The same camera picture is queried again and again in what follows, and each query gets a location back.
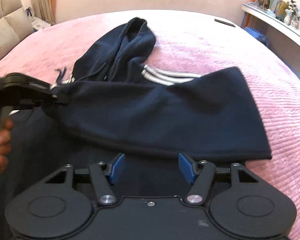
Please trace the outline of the navy hoodie with white stripes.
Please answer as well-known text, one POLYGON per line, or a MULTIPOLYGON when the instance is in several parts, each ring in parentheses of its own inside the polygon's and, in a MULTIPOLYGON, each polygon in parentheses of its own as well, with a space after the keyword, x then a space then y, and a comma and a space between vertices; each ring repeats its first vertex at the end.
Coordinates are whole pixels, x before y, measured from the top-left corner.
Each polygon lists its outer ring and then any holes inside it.
POLYGON ((145 65, 155 45, 134 18, 97 40, 75 62, 73 80, 55 92, 65 106, 12 114, 8 162, 0 175, 0 239, 10 239, 5 206, 19 193, 71 164, 86 168, 126 156, 117 196, 186 193, 178 155, 234 163, 269 159, 271 150, 253 96, 236 67, 181 80, 145 65))

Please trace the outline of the beige padded headboard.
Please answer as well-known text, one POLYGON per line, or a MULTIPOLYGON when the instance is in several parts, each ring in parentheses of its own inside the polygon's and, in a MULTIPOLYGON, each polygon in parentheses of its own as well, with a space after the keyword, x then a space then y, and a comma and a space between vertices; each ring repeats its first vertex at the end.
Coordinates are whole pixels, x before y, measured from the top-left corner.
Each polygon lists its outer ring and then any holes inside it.
POLYGON ((32 33, 21 0, 0 0, 0 60, 32 33))

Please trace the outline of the nightstand with items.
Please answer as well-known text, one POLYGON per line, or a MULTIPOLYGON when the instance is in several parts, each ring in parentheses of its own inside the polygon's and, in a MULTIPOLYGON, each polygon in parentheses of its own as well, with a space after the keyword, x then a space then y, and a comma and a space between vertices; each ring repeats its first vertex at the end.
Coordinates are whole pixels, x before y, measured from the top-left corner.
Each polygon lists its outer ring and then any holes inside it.
POLYGON ((32 24, 32 27, 33 27, 34 31, 43 30, 43 29, 46 29, 46 28, 51 26, 51 24, 49 22, 44 21, 41 18, 35 16, 34 13, 32 12, 31 7, 28 7, 25 10, 25 12, 26 12, 28 18, 31 21, 31 24, 32 24))

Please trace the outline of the pink quilted bedspread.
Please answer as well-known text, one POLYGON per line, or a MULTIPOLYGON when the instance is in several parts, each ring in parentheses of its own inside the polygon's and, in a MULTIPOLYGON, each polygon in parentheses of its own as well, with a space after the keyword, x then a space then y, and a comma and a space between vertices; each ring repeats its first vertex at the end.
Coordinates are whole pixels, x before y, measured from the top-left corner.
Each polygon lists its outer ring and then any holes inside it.
POLYGON ((150 66, 208 74, 238 67, 261 113, 272 150, 271 160, 247 166, 295 203, 298 214, 290 233, 300 239, 300 80, 273 52, 229 20, 196 12, 131 10, 66 21, 25 38, 0 60, 0 76, 21 72, 53 83, 56 69, 74 62, 102 35, 140 17, 157 37, 150 66))

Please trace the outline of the blue plastic stool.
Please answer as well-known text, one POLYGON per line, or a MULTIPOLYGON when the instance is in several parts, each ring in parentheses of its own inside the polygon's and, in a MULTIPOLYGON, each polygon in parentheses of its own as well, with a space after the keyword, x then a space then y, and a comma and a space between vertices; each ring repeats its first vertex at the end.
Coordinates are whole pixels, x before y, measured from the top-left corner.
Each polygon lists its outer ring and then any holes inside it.
POLYGON ((249 33, 252 37, 254 37, 255 39, 257 39, 258 41, 260 41, 262 44, 264 44, 266 47, 269 47, 269 38, 262 34, 261 32, 253 29, 253 28, 249 28, 249 27, 245 27, 244 30, 249 33))

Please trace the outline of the row of books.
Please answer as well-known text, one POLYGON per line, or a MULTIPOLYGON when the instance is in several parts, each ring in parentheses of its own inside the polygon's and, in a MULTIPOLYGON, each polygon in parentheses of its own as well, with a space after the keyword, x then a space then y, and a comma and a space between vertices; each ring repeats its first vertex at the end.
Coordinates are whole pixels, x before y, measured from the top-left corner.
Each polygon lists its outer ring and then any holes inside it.
POLYGON ((263 6, 267 14, 283 21, 288 3, 283 0, 263 0, 263 6))

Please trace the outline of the white vase with flowers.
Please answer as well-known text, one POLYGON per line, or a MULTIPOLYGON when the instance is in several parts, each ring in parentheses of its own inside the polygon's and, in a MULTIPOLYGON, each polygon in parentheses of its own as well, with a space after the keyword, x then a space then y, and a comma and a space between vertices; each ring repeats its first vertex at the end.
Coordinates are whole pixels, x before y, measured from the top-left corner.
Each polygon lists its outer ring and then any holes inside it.
POLYGON ((297 7, 295 0, 290 0, 287 2, 287 8, 285 9, 286 16, 283 22, 286 25, 290 25, 292 21, 300 21, 300 9, 297 7))

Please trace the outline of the white wall shelf desk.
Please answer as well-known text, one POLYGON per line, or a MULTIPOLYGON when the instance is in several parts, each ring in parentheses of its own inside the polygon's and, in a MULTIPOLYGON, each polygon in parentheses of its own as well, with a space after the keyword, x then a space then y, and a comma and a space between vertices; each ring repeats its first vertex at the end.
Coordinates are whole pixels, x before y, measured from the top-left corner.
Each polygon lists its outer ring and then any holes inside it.
POLYGON ((298 29, 295 29, 290 25, 286 25, 273 16, 270 16, 266 12, 263 12, 262 10, 257 9, 249 4, 243 4, 241 9, 244 11, 244 18, 247 14, 252 15, 259 20, 262 20, 266 24, 272 26, 274 29, 278 30, 293 42, 295 42, 298 46, 300 46, 300 31, 298 29))

